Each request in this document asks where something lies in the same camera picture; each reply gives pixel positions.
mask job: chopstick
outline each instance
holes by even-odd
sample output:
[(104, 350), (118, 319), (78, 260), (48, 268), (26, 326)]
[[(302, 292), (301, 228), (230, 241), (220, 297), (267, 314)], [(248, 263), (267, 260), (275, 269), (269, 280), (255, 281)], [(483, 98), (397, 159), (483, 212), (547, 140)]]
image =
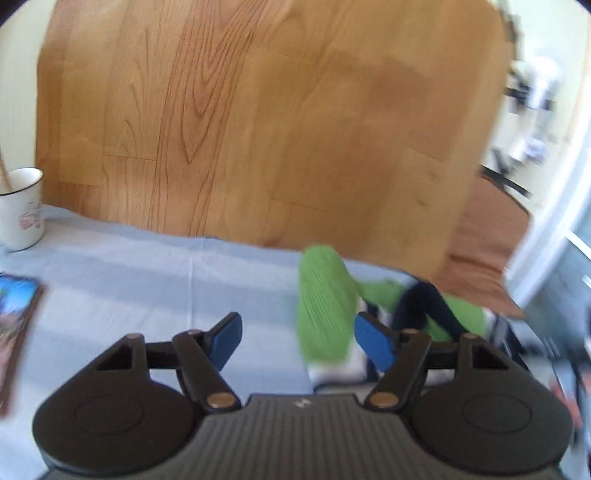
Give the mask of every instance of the chopstick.
[(12, 188), (10, 177), (8, 176), (8, 170), (6, 170), (6, 164), (2, 158), (2, 151), (0, 151), (0, 174), (2, 175), (2, 181), (4, 182), (4, 185), (6, 185), (8, 193), (12, 193), (14, 189)]

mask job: wood grain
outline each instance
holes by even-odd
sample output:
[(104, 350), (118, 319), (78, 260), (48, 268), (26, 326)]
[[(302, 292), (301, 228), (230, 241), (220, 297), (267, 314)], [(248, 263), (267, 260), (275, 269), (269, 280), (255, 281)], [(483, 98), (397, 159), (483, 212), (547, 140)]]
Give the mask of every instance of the wood grain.
[(39, 62), (46, 199), (429, 276), (510, 58), (485, 0), (57, 0)]

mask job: black rim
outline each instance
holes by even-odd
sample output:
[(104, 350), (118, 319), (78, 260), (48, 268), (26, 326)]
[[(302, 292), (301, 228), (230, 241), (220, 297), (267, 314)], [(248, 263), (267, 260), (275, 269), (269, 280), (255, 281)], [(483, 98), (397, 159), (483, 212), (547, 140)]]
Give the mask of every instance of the black rim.
[(39, 177), (39, 179), (35, 183), (31, 183), (30, 185), (27, 185), (26, 187), (23, 187), (23, 188), (21, 188), (19, 190), (14, 190), (13, 192), (0, 193), (0, 197), (5, 197), (7, 195), (14, 195), (15, 193), (23, 192), (24, 190), (27, 190), (27, 189), (30, 189), (31, 187), (34, 187), (40, 181), (43, 180), (43, 172), (41, 170), (39, 170), (39, 171), (41, 172), (41, 176)]

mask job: white mug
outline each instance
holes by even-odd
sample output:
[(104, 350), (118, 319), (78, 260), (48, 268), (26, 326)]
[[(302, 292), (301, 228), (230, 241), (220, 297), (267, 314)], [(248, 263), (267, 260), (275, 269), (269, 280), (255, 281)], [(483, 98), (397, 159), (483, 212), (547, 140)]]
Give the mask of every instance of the white mug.
[(0, 181), (0, 243), (11, 251), (35, 245), (45, 232), (41, 216), (43, 172), (19, 168), (8, 172), (12, 192)]

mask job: green fabric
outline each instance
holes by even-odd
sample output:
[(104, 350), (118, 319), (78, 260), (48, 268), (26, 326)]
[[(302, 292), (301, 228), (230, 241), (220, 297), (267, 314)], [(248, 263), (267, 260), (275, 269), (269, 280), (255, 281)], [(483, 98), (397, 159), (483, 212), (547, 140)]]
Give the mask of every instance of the green fabric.
[[(297, 335), (304, 360), (328, 363), (345, 360), (353, 340), (358, 298), (392, 313), (405, 290), (394, 280), (355, 281), (332, 247), (317, 245), (307, 249), (300, 260), (297, 319)], [(444, 299), (467, 330), (485, 334), (482, 308), (455, 297), (444, 296)], [(425, 331), (436, 341), (450, 339), (431, 318)]]

